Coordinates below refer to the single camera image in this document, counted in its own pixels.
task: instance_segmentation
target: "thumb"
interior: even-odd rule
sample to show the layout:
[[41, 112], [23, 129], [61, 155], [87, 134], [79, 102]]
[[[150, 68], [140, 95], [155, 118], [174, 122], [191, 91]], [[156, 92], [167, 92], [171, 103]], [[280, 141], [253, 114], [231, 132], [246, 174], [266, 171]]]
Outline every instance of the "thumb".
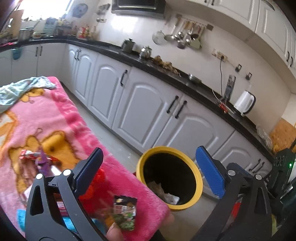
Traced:
[[116, 225], [116, 223], [113, 223], [112, 226], [109, 228], [106, 238], [109, 241], [124, 241], [122, 232], [120, 228]]

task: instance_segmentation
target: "floor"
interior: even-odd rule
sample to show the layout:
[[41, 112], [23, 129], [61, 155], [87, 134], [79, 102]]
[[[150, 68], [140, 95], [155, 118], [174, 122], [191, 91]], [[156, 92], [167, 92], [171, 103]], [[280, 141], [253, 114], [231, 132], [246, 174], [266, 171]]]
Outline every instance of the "floor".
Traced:
[[[66, 90], [76, 105], [80, 115], [100, 142], [130, 172], [135, 172], [139, 155], [113, 135], [97, 119], [95, 119], [79, 101]], [[216, 205], [216, 201], [202, 195], [199, 201], [186, 210], [174, 212], [175, 222], [162, 227], [160, 231], [168, 241], [189, 241], [208, 218]]]

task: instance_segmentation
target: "wall hook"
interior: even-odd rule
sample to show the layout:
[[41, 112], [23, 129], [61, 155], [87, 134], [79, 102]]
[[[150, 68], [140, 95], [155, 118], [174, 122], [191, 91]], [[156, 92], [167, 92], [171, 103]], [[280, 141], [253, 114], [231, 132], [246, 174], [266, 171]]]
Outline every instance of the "wall hook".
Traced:
[[247, 75], [246, 75], [246, 80], [250, 80], [252, 77], [252, 74], [249, 72]]
[[242, 66], [240, 64], [235, 67], [236, 72], [240, 72], [241, 69], [242, 69]]

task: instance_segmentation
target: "yellow trash can rim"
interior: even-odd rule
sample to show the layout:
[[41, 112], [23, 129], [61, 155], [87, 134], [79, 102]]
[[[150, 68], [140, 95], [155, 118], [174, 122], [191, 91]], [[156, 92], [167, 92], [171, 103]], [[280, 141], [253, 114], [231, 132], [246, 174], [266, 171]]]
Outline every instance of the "yellow trash can rim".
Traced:
[[174, 155], [174, 156], [180, 158], [181, 160], [183, 160], [188, 165], [188, 167], [191, 169], [191, 171], [195, 177], [195, 180], [196, 180], [195, 193], [194, 193], [193, 197], [187, 203], [182, 204], [182, 205], [172, 205], [172, 204], [167, 204], [167, 205], [169, 206], [169, 208], [172, 211], [181, 211], [181, 210], [184, 210], [184, 209], [187, 209], [187, 208], [193, 206], [199, 200], [199, 198], [202, 194], [202, 187], [203, 187], [202, 176], [201, 176], [200, 171], [197, 168], [196, 164], [183, 152], [181, 152], [177, 149], [171, 148], [171, 147], [166, 147], [166, 146], [154, 147], [154, 148], [147, 150], [140, 157], [139, 162], [137, 164], [137, 168], [136, 168], [137, 178], [143, 184], [147, 185], [145, 178], [144, 178], [145, 162], [149, 157], [151, 157], [152, 155], [158, 154], [158, 153], [168, 153], [168, 154]]

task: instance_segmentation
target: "white kettle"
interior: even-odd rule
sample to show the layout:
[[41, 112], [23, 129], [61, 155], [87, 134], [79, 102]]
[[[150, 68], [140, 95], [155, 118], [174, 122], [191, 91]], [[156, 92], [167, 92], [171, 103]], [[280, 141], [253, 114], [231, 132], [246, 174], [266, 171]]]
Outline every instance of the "white kettle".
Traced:
[[234, 107], [241, 113], [242, 116], [244, 116], [251, 111], [255, 102], [256, 97], [249, 91], [244, 91], [237, 102], [235, 102]]

